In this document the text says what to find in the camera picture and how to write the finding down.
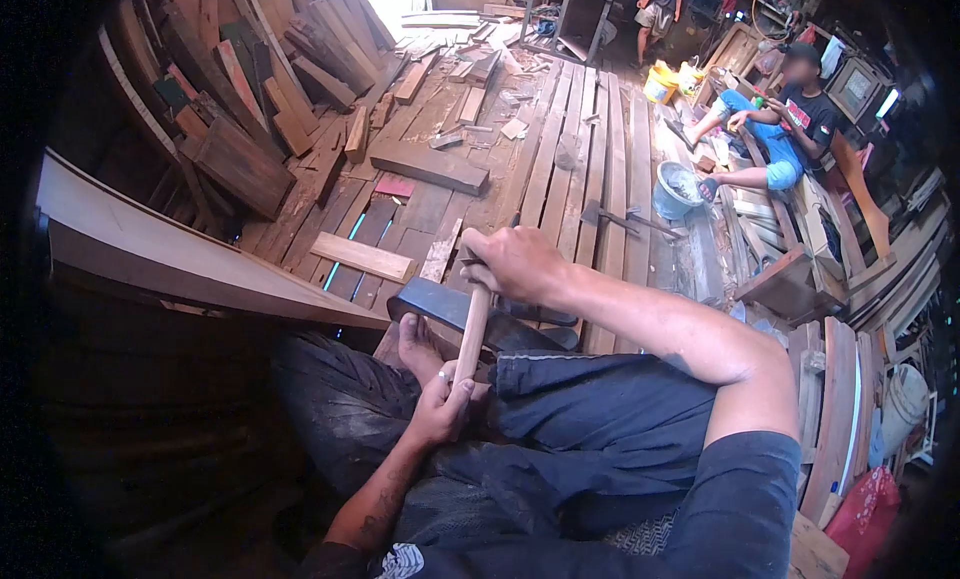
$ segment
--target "black cap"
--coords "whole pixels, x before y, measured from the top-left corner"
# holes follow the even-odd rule
[[[817,67],[818,70],[822,70],[820,64],[820,54],[817,50],[808,43],[794,43],[790,46],[790,49],[786,51],[787,60],[806,60],[810,64],[813,64]]]

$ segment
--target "black pants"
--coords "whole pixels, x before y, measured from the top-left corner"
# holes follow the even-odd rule
[[[413,416],[420,385],[316,334],[285,340],[273,376],[306,450],[344,497]],[[676,510],[693,483],[715,390],[649,355],[501,354],[491,416],[510,444],[441,447],[394,540],[591,538]]]

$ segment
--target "hand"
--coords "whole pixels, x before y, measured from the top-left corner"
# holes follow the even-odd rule
[[[750,111],[743,110],[729,117],[729,120],[726,122],[726,128],[730,130],[729,132],[736,133],[748,120],[750,120]]]
[[[404,438],[426,446],[456,441],[475,386],[472,379],[465,379],[451,391],[448,380],[456,367],[456,360],[443,364],[437,376],[423,386]]]
[[[490,236],[468,228],[462,240],[486,263],[486,267],[463,267],[463,278],[484,283],[491,291],[517,301],[549,305],[572,267],[538,228],[504,227]]]
[[[765,102],[767,107],[773,110],[774,112],[776,112],[777,114],[779,114],[781,118],[783,118],[787,122],[791,120],[790,112],[787,111],[786,105],[783,102],[781,102],[780,100],[775,100],[774,98],[767,98]]]

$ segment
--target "workshop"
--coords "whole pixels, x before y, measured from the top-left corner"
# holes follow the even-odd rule
[[[18,576],[932,551],[904,544],[960,459],[957,67],[882,6],[72,10],[21,240],[59,503],[18,523],[72,553]]]

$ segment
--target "sandal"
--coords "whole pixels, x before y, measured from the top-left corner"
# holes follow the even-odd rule
[[[673,131],[673,134],[679,137],[679,140],[683,141],[684,145],[690,153],[693,153],[697,149],[697,144],[690,141],[690,138],[687,137],[687,134],[683,131],[684,125],[680,121],[666,121],[667,129]]]
[[[700,192],[700,196],[706,203],[711,203],[716,199],[717,189],[720,189],[720,185],[717,184],[716,179],[707,177],[704,180],[697,181],[697,191]]]

